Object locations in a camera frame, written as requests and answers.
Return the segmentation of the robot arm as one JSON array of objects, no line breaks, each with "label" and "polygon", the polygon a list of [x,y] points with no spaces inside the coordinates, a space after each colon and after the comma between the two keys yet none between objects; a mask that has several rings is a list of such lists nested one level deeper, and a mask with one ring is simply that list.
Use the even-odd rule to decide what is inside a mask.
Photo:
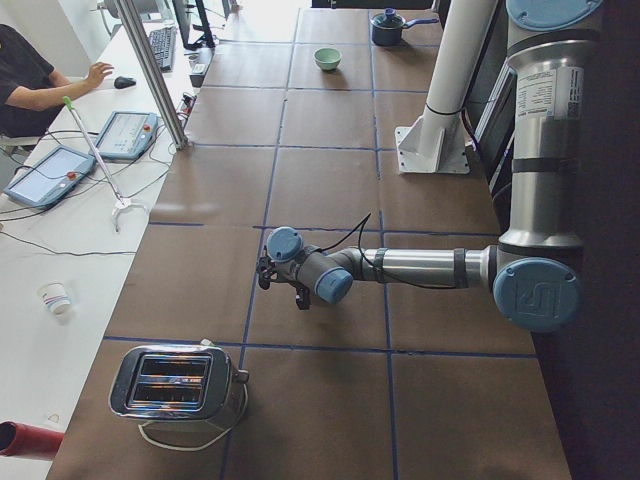
[{"label": "robot arm", "polygon": [[602,28],[600,1],[509,1],[506,63],[515,73],[508,230],[482,250],[321,248],[294,228],[273,230],[256,267],[259,286],[286,283],[307,309],[335,304],[355,281],[451,290],[486,287],[501,314],[532,332],[573,321],[582,302],[572,191],[584,66]]}]

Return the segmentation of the person's forearm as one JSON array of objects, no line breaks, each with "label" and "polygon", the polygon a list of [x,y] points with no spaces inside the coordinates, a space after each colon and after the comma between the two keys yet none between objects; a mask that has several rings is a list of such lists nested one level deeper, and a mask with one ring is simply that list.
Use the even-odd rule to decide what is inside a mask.
[{"label": "person's forearm", "polygon": [[91,92],[93,89],[95,89],[95,86],[92,85],[88,79],[48,89],[32,90],[19,86],[9,95],[5,104],[27,110],[44,111],[55,106],[63,105],[66,97],[70,100],[75,100]]}]

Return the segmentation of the person's hand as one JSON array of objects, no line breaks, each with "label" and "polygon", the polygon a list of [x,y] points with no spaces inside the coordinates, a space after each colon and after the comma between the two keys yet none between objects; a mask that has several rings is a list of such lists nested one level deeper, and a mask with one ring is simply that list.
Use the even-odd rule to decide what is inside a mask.
[{"label": "person's hand", "polygon": [[114,66],[105,62],[94,63],[88,71],[84,82],[89,90],[98,88],[114,71]]}]

